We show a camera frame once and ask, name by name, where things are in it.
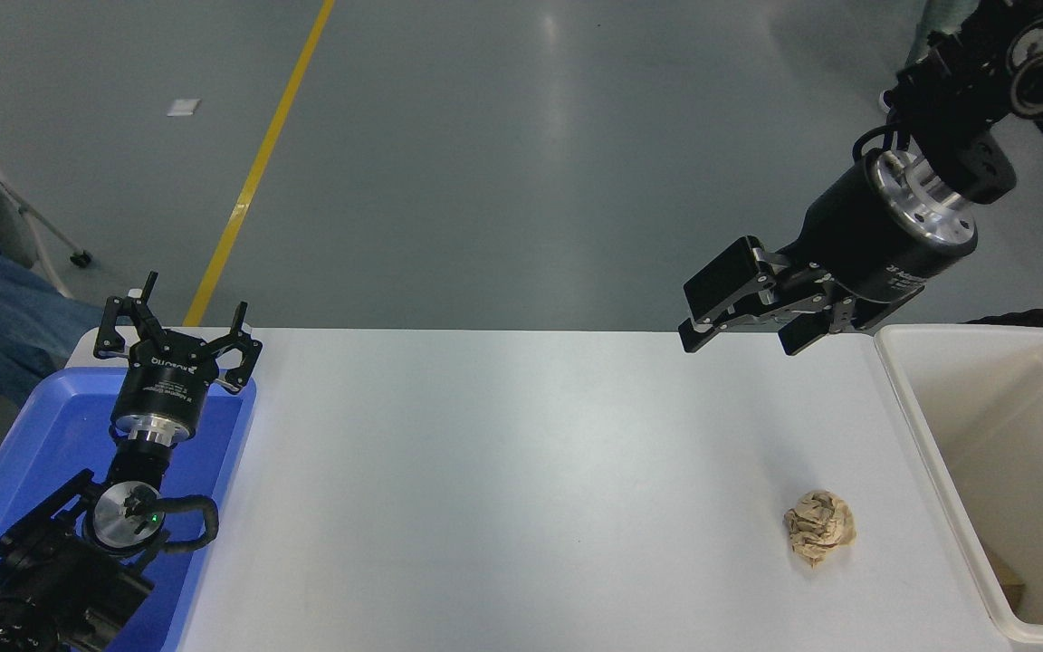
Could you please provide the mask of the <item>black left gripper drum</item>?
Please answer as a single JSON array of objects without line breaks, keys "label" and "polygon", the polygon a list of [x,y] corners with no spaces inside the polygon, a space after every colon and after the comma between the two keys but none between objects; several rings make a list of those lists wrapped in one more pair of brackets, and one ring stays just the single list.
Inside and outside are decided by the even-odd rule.
[{"label": "black left gripper drum", "polygon": [[129,368],[112,409],[115,427],[129,427],[137,417],[157,417],[179,427],[195,427],[207,404],[208,388],[218,375],[207,342],[181,331],[167,331],[162,351],[151,339],[129,351]]}]

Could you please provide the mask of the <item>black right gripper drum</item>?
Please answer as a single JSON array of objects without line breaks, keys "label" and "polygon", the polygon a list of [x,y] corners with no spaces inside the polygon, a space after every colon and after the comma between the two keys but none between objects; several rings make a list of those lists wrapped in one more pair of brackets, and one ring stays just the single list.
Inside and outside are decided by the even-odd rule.
[{"label": "black right gripper drum", "polygon": [[809,207],[793,257],[827,269],[853,329],[872,330],[974,252],[968,204],[926,160],[862,159]]}]

